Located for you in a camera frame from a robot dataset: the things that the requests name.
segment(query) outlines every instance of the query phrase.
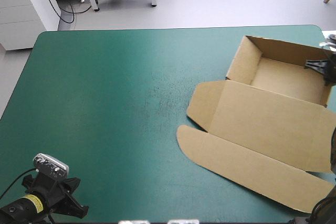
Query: box flap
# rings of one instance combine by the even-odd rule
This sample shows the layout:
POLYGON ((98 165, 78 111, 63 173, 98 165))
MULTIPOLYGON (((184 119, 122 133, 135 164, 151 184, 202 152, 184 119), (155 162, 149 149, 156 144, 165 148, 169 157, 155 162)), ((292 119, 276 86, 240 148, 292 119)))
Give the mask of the box flap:
POLYGON ((196 164, 295 210, 311 212, 333 188, 302 170, 186 125, 178 128, 177 140, 196 164))
POLYGON ((243 37, 226 77, 250 84, 257 71, 262 52, 246 36, 243 37))
POLYGON ((332 51, 317 47, 310 47, 275 39, 246 36, 258 49, 262 56, 283 61, 286 63, 304 66, 306 60, 325 60, 326 54, 332 55, 332 51))
POLYGON ((330 172, 336 114, 311 102, 235 81, 202 83, 203 88, 215 89, 215 85, 222 91, 219 99, 217 93, 209 106, 206 102, 211 95, 198 92, 197 86, 198 95, 193 96, 187 110, 202 128, 296 168, 330 172))
POLYGON ((214 117, 223 86, 223 81, 202 82, 196 86, 191 98, 187 115, 207 131, 214 117))

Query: white cabinet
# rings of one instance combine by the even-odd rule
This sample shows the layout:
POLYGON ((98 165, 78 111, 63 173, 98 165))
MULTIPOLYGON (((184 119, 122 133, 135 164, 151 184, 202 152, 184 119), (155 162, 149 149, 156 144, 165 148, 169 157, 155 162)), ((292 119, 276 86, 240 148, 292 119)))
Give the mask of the white cabinet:
MULTIPOLYGON (((56 0, 51 0, 60 15, 56 0)), ((0 0, 0 44, 6 50, 31 48, 38 35, 56 31, 59 17, 49 0, 0 0)))

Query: black cable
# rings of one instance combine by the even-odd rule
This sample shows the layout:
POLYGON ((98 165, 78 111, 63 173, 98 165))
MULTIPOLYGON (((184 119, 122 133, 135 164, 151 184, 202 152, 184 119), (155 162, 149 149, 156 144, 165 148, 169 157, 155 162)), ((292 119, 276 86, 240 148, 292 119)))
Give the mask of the black cable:
POLYGON ((51 0, 49 0, 49 3, 50 3, 50 5, 52 6, 54 12, 57 14, 57 16, 58 16, 63 22, 65 22, 65 23, 67 23, 67 24, 71 24, 71 23, 73 23, 73 22, 75 21, 75 14, 72 14, 72 21, 70 21, 70 22, 69 22, 69 21, 66 21, 66 20, 62 19, 61 16, 57 13, 57 11, 56 11, 56 9, 54 8, 54 6, 53 6, 51 0))
POLYGON ((91 8, 92 6, 90 5, 86 10, 83 10, 82 12, 76 12, 76 13, 74 13, 74 12, 69 12, 69 11, 67 11, 67 10, 64 10, 63 8, 61 8, 61 7, 59 7, 63 12, 66 12, 66 13, 71 13, 71 14, 81 14, 81 13, 86 13, 90 8, 91 8))
POLYGON ((29 170, 27 170, 27 171, 25 171, 24 173, 21 173, 8 187, 7 187, 7 189, 4 191, 4 193, 3 194, 1 194, 1 196, 0 196, 0 199, 2 199, 2 197, 8 192, 8 190, 14 185, 14 183, 15 182, 17 182, 17 180, 19 179, 19 178, 21 178, 23 175, 25 175, 26 173, 29 173, 29 172, 32 172, 32 171, 34 171, 34 170, 36 170, 35 168, 32 168, 32 169, 29 169, 29 170))
POLYGON ((86 9, 86 10, 83 10, 82 12, 77 12, 77 13, 72 13, 72 12, 69 12, 67 10, 64 10, 60 7, 60 9, 63 11, 63 12, 66 12, 66 13, 72 13, 72 14, 81 14, 81 13, 86 13, 89 9, 91 8, 91 5, 86 9))

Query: table surface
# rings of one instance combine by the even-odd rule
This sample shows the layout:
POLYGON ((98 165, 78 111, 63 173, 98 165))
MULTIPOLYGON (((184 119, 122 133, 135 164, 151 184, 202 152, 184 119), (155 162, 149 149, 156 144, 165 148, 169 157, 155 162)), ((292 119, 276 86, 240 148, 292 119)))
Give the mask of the table surface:
MULTIPOLYGON (((243 35, 313 46, 324 40, 316 26, 41 34, 0 120, 0 188, 42 152, 82 179, 75 197, 90 207, 83 220, 57 221, 302 216, 197 166, 176 141, 179 125, 193 125, 186 108, 195 86, 225 78, 243 35)), ((334 97, 329 108, 335 111, 334 97)), ((0 205, 23 193, 17 183, 0 205)))

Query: white floor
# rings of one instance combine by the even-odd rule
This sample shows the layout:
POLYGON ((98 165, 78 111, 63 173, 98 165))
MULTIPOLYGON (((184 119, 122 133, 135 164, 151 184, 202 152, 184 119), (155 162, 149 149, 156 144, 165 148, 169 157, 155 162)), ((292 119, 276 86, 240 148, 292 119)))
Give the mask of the white floor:
MULTIPOLYGON (((72 0, 76 11, 89 2, 72 0)), ((60 23, 60 30, 146 29, 224 26, 314 24, 336 30, 336 0, 106 0, 100 11, 80 14, 73 24, 60 23)), ((30 50, 5 52, 0 48, 0 115, 29 56, 30 50)))

